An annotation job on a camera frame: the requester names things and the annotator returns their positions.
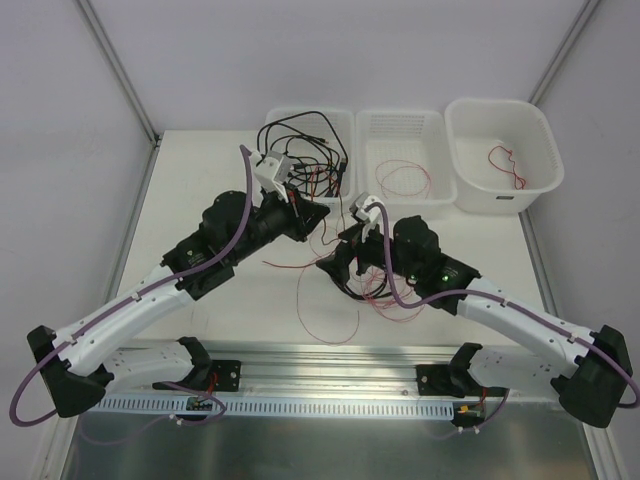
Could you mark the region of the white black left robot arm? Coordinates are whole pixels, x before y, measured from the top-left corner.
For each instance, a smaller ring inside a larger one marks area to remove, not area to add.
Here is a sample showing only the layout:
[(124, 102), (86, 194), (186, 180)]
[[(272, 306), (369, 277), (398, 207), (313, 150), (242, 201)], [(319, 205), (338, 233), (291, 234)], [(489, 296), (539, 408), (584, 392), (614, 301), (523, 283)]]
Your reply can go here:
[(226, 191), (203, 212), (198, 229), (135, 287), (66, 329), (32, 330), (27, 341), (55, 414), (78, 416), (106, 394), (138, 386), (207, 389), (212, 360), (194, 337), (151, 349), (120, 348), (232, 279), (241, 261), (279, 237), (306, 241), (329, 212), (295, 189), (284, 196), (266, 193), (259, 206), (241, 191)]

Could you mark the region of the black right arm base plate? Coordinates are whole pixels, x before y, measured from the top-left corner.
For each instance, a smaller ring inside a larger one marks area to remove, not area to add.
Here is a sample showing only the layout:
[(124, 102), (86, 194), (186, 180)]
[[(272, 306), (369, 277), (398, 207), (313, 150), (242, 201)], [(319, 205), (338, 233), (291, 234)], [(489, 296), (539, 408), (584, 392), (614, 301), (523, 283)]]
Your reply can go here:
[(420, 396), (465, 398), (482, 395), (483, 388), (466, 370), (447, 364), (419, 364), (415, 366), (415, 372)]

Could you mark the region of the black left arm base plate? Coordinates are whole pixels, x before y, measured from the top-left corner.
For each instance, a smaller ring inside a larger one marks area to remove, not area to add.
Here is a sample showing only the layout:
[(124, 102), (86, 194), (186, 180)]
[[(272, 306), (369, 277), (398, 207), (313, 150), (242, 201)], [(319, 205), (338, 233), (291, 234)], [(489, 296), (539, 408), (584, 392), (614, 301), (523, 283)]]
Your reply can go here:
[(240, 386), (242, 362), (239, 360), (208, 360), (195, 366), (181, 380), (156, 382), (155, 390), (176, 390), (168, 383), (179, 385), (194, 391), (237, 392)]

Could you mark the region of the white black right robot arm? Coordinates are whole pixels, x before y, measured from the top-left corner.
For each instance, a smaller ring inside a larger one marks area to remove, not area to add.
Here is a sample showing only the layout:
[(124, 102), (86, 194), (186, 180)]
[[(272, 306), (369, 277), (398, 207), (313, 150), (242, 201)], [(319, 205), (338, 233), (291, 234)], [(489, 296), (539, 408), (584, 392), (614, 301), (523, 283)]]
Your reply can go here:
[(358, 221), (339, 238), (335, 250), (316, 263), (335, 285), (345, 286), (351, 274), (380, 269), (389, 283), (402, 277), (419, 305), (479, 323), (524, 349), (509, 353), (467, 342), (448, 364), (427, 368), (429, 392), (456, 398), (483, 389), (527, 392), (606, 428), (625, 407), (625, 391), (639, 390), (618, 330), (605, 325), (593, 331), (510, 299), (478, 270), (443, 253), (421, 217), (403, 218), (391, 229)]

